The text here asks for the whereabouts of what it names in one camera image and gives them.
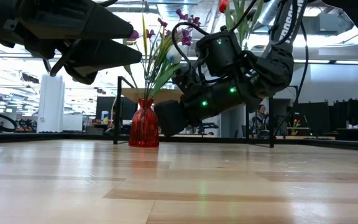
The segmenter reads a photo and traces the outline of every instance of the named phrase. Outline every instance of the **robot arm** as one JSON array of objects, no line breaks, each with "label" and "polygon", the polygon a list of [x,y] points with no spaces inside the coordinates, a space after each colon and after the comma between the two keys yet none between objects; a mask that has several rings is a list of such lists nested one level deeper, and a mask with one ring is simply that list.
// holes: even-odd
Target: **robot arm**
[{"label": "robot arm", "polygon": [[[0,0],[0,44],[21,44],[43,59],[51,76],[64,67],[76,81],[90,85],[99,70],[138,63],[142,57],[111,40],[128,38],[133,32],[132,25],[105,9],[115,2]],[[56,50],[62,57],[51,68],[48,60]]]},{"label": "robot arm", "polygon": [[[358,26],[358,0],[325,2],[343,8]],[[223,28],[199,40],[196,65],[205,63],[211,76],[219,78],[212,84],[203,82],[201,69],[195,74],[194,65],[179,70],[173,81],[183,92],[180,102],[166,101],[154,108],[162,133],[172,136],[188,124],[196,125],[243,103],[249,111],[255,111],[264,98],[285,89],[292,80],[292,44],[307,3],[307,0],[287,0],[279,4],[270,42],[261,57],[241,51],[232,30]]]}]

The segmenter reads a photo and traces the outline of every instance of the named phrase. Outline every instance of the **red vase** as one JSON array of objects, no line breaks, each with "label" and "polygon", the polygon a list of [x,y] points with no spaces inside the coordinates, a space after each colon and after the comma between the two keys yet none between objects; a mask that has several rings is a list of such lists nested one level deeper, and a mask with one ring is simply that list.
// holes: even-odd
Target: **red vase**
[{"label": "red vase", "polygon": [[151,108],[153,99],[139,99],[140,109],[132,118],[129,145],[135,147],[158,147],[158,119]]}]

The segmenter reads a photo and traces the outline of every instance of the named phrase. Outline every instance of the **wooden table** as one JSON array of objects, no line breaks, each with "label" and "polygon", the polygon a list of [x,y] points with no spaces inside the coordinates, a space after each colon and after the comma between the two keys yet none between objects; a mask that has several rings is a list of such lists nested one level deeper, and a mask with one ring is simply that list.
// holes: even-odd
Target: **wooden table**
[{"label": "wooden table", "polygon": [[0,224],[358,224],[358,151],[0,144]]}]

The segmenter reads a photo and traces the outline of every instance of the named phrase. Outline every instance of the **flower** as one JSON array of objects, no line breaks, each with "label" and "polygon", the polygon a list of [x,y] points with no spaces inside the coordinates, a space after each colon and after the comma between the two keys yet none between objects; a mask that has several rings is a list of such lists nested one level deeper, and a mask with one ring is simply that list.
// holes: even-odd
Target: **flower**
[{"label": "flower", "polygon": [[196,24],[196,25],[201,25],[201,22],[200,22],[200,18],[199,17],[195,17],[194,19],[193,19],[193,23],[194,24]]},{"label": "flower", "polygon": [[171,35],[171,31],[170,30],[167,30],[166,33],[165,33],[165,37],[164,38],[167,38]]},{"label": "flower", "polygon": [[219,3],[219,12],[224,13],[228,4],[229,0],[221,0],[221,2]]},{"label": "flower", "polygon": [[151,30],[150,32],[149,32],[149,30],[148,29],[146,29],[146,36],[147,36],[147,38],[152,38],[152,36],[154,36],[155,35],[155,33],[154,33],[154,30]]},{"label": "flower", "polygon": [[188,22],[192,22],[196,25],[201,25],[200,23],[200,18],[199,17],[194,17],[194,15],[191,15],[188,19],[187,19]]},{"label": "flower", "polygon": [[128,38],[128,41],[135,41],[138,38],[139,38],[139,33],[136,30],[134,30],[131,36]]},{"label": "flower", "polygon": [[[180,48],[181,51],[184,51],[183,46],[178,46]],[[179,51],[176,49],[176,47],[174,45],[172,45],[167,53],[167,61],[170,63],[179,63],[181,60],[181,55],[179,53]]]},{"label": "flower", "polygon": [[181,40],[181,44],[190,46],[191,45],[191,37],[183,38],[183,40]]},{"label": "flower", "polygon": [[182,35],[183,35],[183,38],[182,38],[182,40],[181,40],[181,44],[182,44],[182,45],[190,46],[190,45],[191,45],[190,31],[188,31],[188,30],[183,30],[183,31],[182,31]]},{"label": "flower", "polygon": [[166,22],[164,22],[161,18],[159,18],[159,19],[157,19],[158,20],[158,22],[161,24],[161,26],[163,26],[164,28],[167,28],[167,23]]},{"label": "flower", "polygon": [[180,9],[177,10],[177,14],[178,14],[178,16],[179,16],[179,19],[181,19],[181,20],[188,20],[188,18],[189,18],[189,15],[188,15],[188,14],[183,15],[183,14],[181,13],[181,10],[180,10]]}]

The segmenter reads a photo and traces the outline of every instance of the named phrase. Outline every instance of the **ceiling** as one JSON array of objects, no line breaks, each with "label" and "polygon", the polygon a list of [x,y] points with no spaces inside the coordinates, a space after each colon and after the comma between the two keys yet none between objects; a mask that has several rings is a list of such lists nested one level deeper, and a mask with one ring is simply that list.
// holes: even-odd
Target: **ceiling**
[{"label": "ceiling", "polygon": [[[219,0],[147,1],[145,20],[150,29],[157,30],[159,26],[157,19],[161,17],[168,22],[168,28],[172,28],[179,21],[175,11],[181,9],[184,14],[200,17],[201,28],[205,31],[216,32],[225,24],[224,15],[218,11],[218,3]],[[118,1],[108,9],[130,22],[134,29],[141,30],[141,4],[142,1],[123,0]],[[311,47],[312,59],[358,59],[358,29],[353,26],[353,23],[341,10],[313,3],[306,9],[304,23],[308,30],[308,45]],[[331,24],[330,32],[322,32],[322,24],[328,23]],[[187,52],[189,56],[195,56],[195,43],[202,38],[202,35],[197,31],[193,31],[192,35],[193,44]],[[258,52],[268,42],[267,28],[261,27],[251,35],[248,46]],[[303,58],[304,46],[303,37],[298,35],[294,43],[296,58]],[[139,47],[140,51],[143,52],[141,44]],[[28,54],[28,51],[21,45],[16,45],[13,49],[0,45],[0,107],[15,105],[18,107],[19,113],[36,113],[40,84],[30,82],[24,77],[30,76],[33,81],[38,80],[40,82],[42,75],[48,75],[42,61],[37,58],[7,58],[4,57],[4,54],[10,54],[10,57],[12,54],[22,57],[21,54]],[[132,65],[131,68],[137,84],[142,86],[144,79],[141,65]],[[64,70],[61,70],[58,75],[63,76],[66,86],[65,113],[94,114],[97,96],[114,96],[116,94],[118,76],[130,80],[123,68],[110,68],[100,71],[95,82],[90,86],[73,81]],[[98,93],[98,89],[102,89],[103,93]]]}]

